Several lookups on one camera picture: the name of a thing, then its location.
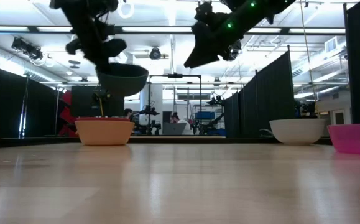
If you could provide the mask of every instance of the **white bowl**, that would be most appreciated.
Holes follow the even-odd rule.
[[[272,133],[278,141],[291,145],[309,145],[323,135],[324,119],[284,119],[270,121]]]

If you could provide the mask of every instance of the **computer monitor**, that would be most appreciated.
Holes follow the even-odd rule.
[[[100,102],[93,97],[94,92],[105,93],[106,90],[97,90],[96,86],[73,86],[71,90],[70,113],[74,117],[101,116]],[[104,116],[123,116],[124,97],[108,94],[102,100]]]

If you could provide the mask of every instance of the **orange bowl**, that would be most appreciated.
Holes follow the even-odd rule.
[[[75,121],[80,141],[86,146],[122,146],[130,139],[134,123],[125,119],[100,118]]]

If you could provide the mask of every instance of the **air duct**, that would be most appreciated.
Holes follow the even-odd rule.
[[[66,79],[55,75],[51,72],[37,67],[30,63],[28,60],[24,60],[14,54],[6,52],[0,49],[0,69],[6,70],[17,75],[24,76],[24,74],[31,74],[38,82],[65,82]]]
[[[321,65],[324,65],[326,62],[329,62],[334,56],[340,54],[346,50],[346,38],[345,37],[335,37],[325,43],[325,48],[319,52],[311,55],[311,69],[317,68]],[[292,67],[292,75],[296,77],[298,75],[304,74],[309,71],[308,59],[304,59],[301,62],[297,63]]]

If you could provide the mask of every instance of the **person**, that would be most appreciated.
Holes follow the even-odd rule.
[[[174,112],[173,115],[170,117],[170,122],[172,124],[181,124],[181,123],[186,123],[185,125],[185,129],[182,132],[182,135],[193,135],[193,131],[191,130],[191,125],[190,123],[188,123],[187,121],[185,121],[184,119],[180,119],[178,117],[177,112]]]
[[[126,119],[130,119],[131,115],[132,115],[132,109],[130,108],[124,109],[124,116],[126,117]]]

